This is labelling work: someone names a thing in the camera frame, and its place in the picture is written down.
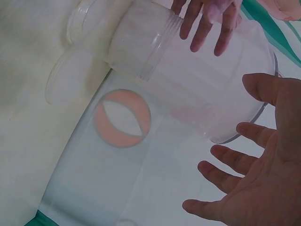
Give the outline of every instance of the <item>clear plastic cup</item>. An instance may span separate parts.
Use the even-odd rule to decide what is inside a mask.
[[[188,40],[181,40],[183,19],[150,0],[115,0],[109,10],[63,59],[73,58],[77,51],[107,62],[170,106],[170,115],[215,143],[235,139],[236,125],[255,121],[263,111],[265,103],[253,99],[242,84],[246,73],[277,74],[275,56],[255,21],[243,21],[224,54],[216,57],[220,24],[213,25],[201,50],[192,53],[189,47],[197,23]],[[72,68],[88,68],[87,59],[68,63]],[[55,70],[52,76],[65,76],[62,71]]]

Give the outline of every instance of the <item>white fabric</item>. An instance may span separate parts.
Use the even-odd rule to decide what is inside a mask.
[[[77,103],[64,107],[45,101],[46,82],[65,51],[65,25],[76,4],[0,1],[0,225],[23,226],[35,216],[57,161],[95,92],[85,90]],[[99,76],[107,72],[103,68]]]

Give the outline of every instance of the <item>plastic container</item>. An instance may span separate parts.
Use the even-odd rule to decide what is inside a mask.
[[[104,17],[113,0],[81,0],[72,11],[67,24],[67,40],[76,44],[91,33]]]
[[[150,0],[113,1],[107,16],[91,34],[57,63],[49,79],[56,82],[49,82],[47,87],[48,102],[55,100],[54,94],[57,98],[60,93],[65,95],[64,86],[62,91],[55,87],[63,77],[72,80],[72,74],[66,70],[89,71],[88,57],[71,60],[88,54],[94,61],[105,61],[114,70],[134,79],[164,101],[170,115],[197,129],[206,139],[219,144],[233,140],[238,136],[236,125],[241,121],[255,121],[265,107],[245,91],[242,76],[246,73],[276,75],[276,58],[262,28],[254,21],[240,24],[220,57],[214,56],[220,24],[213,25],[198,53],[190,52],[189,48],[198,24],[194,24],[191,36],[185,41],[179,37],[181,24],[182,19],[171,10]]]

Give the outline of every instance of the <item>pink circle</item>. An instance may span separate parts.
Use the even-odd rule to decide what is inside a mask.
[[[128,108],[136,117],[142,135],[127,134],[116,128],[104,109],[103,102],[111,101]],[[108,144],[125,148],[142,142],[151,128],[151,112],[145,100],[137,93],[127,89],[117,89],[105,94],[95,111],[95,125],[100,137]]]

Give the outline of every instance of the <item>fingernail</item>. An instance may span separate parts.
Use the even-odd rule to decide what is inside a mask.
[[[207,11],[207,17],[211,24],[215,23],[221,15],[220,10],[215,4],[211,4]]]

